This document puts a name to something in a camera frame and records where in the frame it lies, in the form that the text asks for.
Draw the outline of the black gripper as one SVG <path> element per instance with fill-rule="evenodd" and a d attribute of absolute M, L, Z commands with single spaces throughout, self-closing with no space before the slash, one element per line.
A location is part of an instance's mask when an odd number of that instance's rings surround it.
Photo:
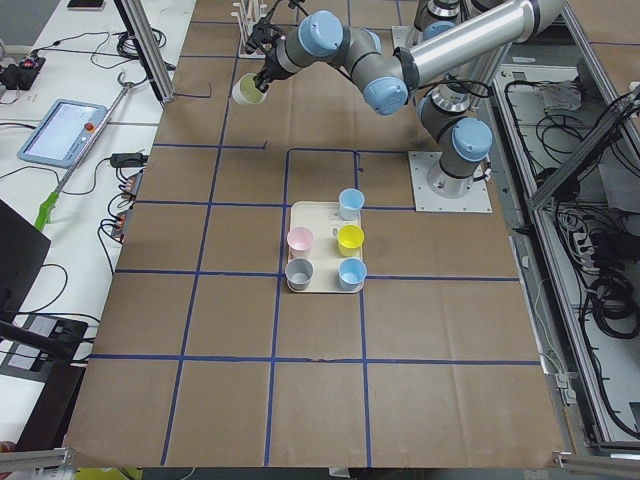
<path fill-rule="evenodd" d="M 277 46 L 281 43 L 283 31 L 273 25 L 267 18 L 262 18 L 253 27 L 249 37 L 249 51 L 259 49 L 264 55 L 264 64 L 254 77 L 255 87 L 259 91 L 267 92 L 271 82 L 286 80 L 288 71 L 277 58 Z"/>

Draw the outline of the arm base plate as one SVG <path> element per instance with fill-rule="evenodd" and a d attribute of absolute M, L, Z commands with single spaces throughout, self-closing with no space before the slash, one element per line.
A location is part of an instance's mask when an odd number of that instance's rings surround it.
<path fill-rule="evenodd" d="M 490 214 L 492 206 L 480 165 L 471 177 L 457 179 L 440 165 L 440 152 L 409 151 L 414 206 L 422 213 Z"/>

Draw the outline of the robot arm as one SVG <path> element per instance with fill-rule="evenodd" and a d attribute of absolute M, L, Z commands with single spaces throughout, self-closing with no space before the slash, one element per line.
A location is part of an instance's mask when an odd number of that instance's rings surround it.
<path fill-rule="evenodd" d="M 433 38 L 501 4 L 500 0 L 420 0 L 414 16 L 412 43 Z"/>
<path fill-rule="evenodd" d="M 372 32 L 342 25 L 330 11 L 306 16 L 290 32 L 261 18 L 247 41 L 250 51 L 265 55 L 261 70 L 234 85 L 237 103 L 263 101 L 271 82 L 286 80 L 301 70 L 324 63 L 345 76 L 379 115 L 406 105 L 419 89 L 422 126 L 441 146 L 437 163 L 427 172 L 430 189 L 457 199 L 478 181 L 475 172 L 493 143 L 489 127 L 468 116 L 473 97 L 488 88 L 503 55 L 513 43 L 544 31 L 564 8 L 561 1 L 477 2 L 477 16 L 456 23 L 456 1 L 422 1 L 414 30 L 419 43 L 397 47 L 385 56 Z"/>

